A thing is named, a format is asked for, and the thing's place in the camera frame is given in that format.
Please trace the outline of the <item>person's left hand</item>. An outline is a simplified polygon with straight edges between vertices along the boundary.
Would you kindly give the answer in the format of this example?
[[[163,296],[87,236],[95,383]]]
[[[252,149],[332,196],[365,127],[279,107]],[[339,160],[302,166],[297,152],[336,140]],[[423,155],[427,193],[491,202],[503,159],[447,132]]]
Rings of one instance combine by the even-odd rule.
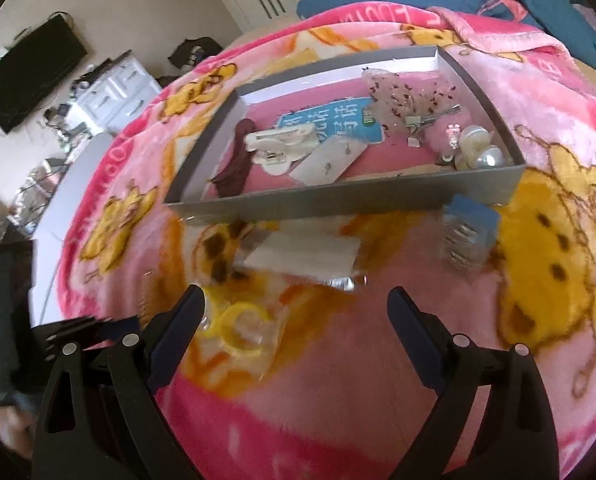
[[[16,406],[0,406],[0,441],[25,460],[32,459],[33,418]]]

